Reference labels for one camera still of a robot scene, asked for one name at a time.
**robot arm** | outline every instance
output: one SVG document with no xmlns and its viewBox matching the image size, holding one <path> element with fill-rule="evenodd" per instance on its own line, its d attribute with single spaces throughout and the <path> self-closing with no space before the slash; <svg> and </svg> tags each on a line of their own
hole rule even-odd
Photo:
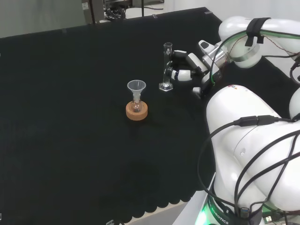
<svg viewBox="0 0 300 225">
<path fill-rule="evenodd" d="M 199 42 L 199 47 L 205 54 L 202 61 L 207 68 L 210 68 L 215 52 L 221 43 L 227 38 L 244 31 L 244 33 L 236 39 L 228 41 L 218 51 L 212 70 L 214 80 L 217 80 L 221 76 L 219 70 L 228 62 L 234 61 L 240 68 L 250 68 L 261 59 L 262 54 L 260 53 L 260 45 L 257 44 L 256 39 L 254 39 L 252 46 L 245 46 L 248 39 L 246 30 L 251 21 L 251 19 L 241 16 L 228 18 L 219 27 L 221 42 L 217 43 L 215 46 L 212 46 L 203 40 Z M 281 45 L 282 49 L 289 55 L 294 54 L 295 56 L 292 57 L 292 59 L 297 59 L 298 55 L 296 53 L 300 52 L 300 22 L 268 19 L 264 22 L 260 34 Z M 298 66 L 299 65 L 295 63 L 291 71 Z M 210 75 L 208 74 L 203 78 L 202 89 L 205 89 L 210 83 L 209 76 Z"/>
<path fill-rule="evenodd" d="M 256 39 L 254 39 L 251 46 L 245 46 L 248 37 L 246 33 L 242 34 L 242 32 L 246 31 L 250 22 L 251 20 L 245 17 L 231 17 L 225 20 L 219 28 L 222 42 L 240 33 L 239 37 L 229 40 L 220 51 L 215 52 L 217 54 L 222 53 L 226 58 L 230 57 L 229 60 L 234 61 L 241 68 L 254 66 L 262 57 Z M 260 34 L 279 43 L 289 55 L 300 52 L 300 40 L 295 37 L 295 35 L 300 36 L 300 22 L 269 19 L 262 26 Z M 207 51 L 211 52 L 210 49 L 214 51 L 214 49 L 219 49 L 219 47 L 215 46 L 212 48 L 203 43 L 201 41 L 199 45 L 203 49 L 202 51 L 206 53 L 204 57 L 209 57 L 211 60 L 218 59 L 218 62 L 215 62 L 215 64 L 221 68 L 224 64 L 221 63 L 219 55 L 215 57 L 214 54 L 210 55 L 205 51 L 205 49 L 208 49 Z M 296 95 L 299 99 L 299 90 L 296 92 Z M 219 91 L 213 96 L 207 106 L 207 121 L 210 132 L 240 117 L 264 114 L 278 116 L 257 95 L 238 85 L 231 85 Z M 217 196 L 232 202 L 233 187 L 243 167 L 259 150 L 273 141 L 275 137 L 283 136 L 290 129 L 293 131 L 300 129 L 300 121 L 293 124 L 274 124 L 265 127 L 232 128 L 214 137 L 212 142 L 217 165 L 214 187 Z M 255 174 L 285 158 L 289 154 L 292 140 L 292 138 L 285 140 L 262 155 L 248 170 L 248 177 L 245 177 L 242 183 L 245 184 Z M 296 144 L 295 152 L 299 152 L 299 150 Z M 270 201 L 282 210 L 300 209 L 300 189 L 298 188 L 300 174 L 298 174 L 299 169 L 297 168 L 300 163 L 299 160 L 296 159 L 287 166 L 275 191 L 271 195 Z M 241 197 L 239 206 L 249 208 L 253 202 L 263 201 L 270 192 L 279 170 L 280 168 L 269 172 L 268 175 L 264 175 L 249 186 L 247 192 Z"/>
</svg>

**equipment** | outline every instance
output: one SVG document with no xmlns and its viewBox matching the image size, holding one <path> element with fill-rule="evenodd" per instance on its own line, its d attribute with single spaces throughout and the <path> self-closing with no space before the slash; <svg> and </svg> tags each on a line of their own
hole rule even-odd
<svg viewBox="0 0 300 225">
<path fill-rule="evenodd" d="M 195 93 L 203 94 L 213 87 L 226 63 L 234 61 L 240 68 L 254 66 L 262 57 L 259 44 L 263 44 L 264 37 L 279 43 L 289 54 L 282 58 L 295 60 L 290 75 L 300 85 L 293 77 L 293 70 L 300 66 L 300 22 L 236 16 L 220 25 L 219 35 L 222 41 L 215 46 L 199 42 L 205 53 L 201 61 L 191 54 L 186 56 L 192 71 L 195 70 L 193 74 L 198 71 L 202 76 L 200 87 L 193 89 Z M 173 71 L 171 77 L 178 81 L 193 79 L 192 72 L 187 71 Z M 211 224 L 263 225 L 273 222 L 274 215 L 286 224 L 287 215 L 298 214 L 286 211 L 300 210 L 299 101 L 300 89 L 290 101 L 292 120 L 287 120 L 242 86 L 230 85 L 211 98 L 206 109 L 211 135 L 199 158 L 212 140 L 216 160 L 212 191 L 204 187 L 198 174 L 200 184 L 210 195 L 203 211 Z M 267 201 L 283 212 L 272 212 L 264 220 L 262 204 Z"/>
</svg>

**clear plastic funnel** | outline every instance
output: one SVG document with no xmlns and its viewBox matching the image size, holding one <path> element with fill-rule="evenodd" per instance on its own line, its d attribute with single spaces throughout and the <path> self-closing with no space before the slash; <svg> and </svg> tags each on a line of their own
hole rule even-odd
<svg viewBox="0 0 300 225">
<path fill-rule="evenodd" d="M 133 112 L 138 113 L 143 109 L 141 102 L 141 92 L 146 88 L 146 83 L 140 80 L 133 80 L 127 84 L 127 87 L 133 93 L 133 101 L 131 103 L 131 109 Z"/>
</svg>

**black strap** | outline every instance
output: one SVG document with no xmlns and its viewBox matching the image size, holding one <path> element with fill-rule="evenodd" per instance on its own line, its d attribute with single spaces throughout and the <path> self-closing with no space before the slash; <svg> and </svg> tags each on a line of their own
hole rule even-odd
<svg viewBox="0 0 300 225">
<path fill-rule="evenodd" d="M 246 30 L 248 39 L 245 46 L 251 47 L 253 45 L 254 37 L 257 37 L 257 43 L 263 44 L 263 36 L 260 35 L 260 31 L 264 22 L 266 22 L 268 19 L 270 19 L 270 17 L 255 18 L 251 20 Z"/>
</svg>

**black tablecloth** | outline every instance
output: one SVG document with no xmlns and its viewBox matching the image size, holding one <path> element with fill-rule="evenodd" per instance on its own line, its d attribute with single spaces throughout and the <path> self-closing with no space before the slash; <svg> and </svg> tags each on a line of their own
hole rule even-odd
<svg viewBox="0 0 300 225">
<path fill-rule="evenodd" d="M 205 8 L 0 40 L 0 213 L 4 225 L 127 222 L 198 190 L 205 105 L 190 87 L 162 93 L 163 44 L 196 53 L 221 23 Z M 145 121 L 125 115 L 127 83 L 146 82 Z M 224 71 L 288 117 L 295 85 L 268 61 Z M 213 158 L 201 174 L 208 184 Z"/>
</svg>

